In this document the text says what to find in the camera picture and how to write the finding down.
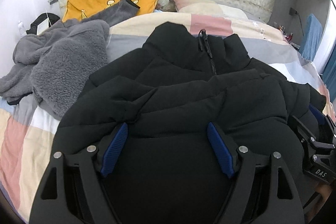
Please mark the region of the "person's right hand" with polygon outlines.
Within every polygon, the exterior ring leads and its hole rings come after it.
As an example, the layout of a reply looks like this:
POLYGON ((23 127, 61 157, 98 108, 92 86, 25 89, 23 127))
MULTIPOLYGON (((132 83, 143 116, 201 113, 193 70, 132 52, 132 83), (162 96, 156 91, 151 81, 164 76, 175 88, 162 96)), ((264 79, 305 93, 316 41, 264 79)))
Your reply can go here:
POLYGON ((323 202, 325 202, 325 201, 327 201, 327 199, 331 195, 331 192, 333 191, 333 188, 328 184, 319 183, 315 187, 315 191, 322 196, 322 200, 323 200, 323 202))

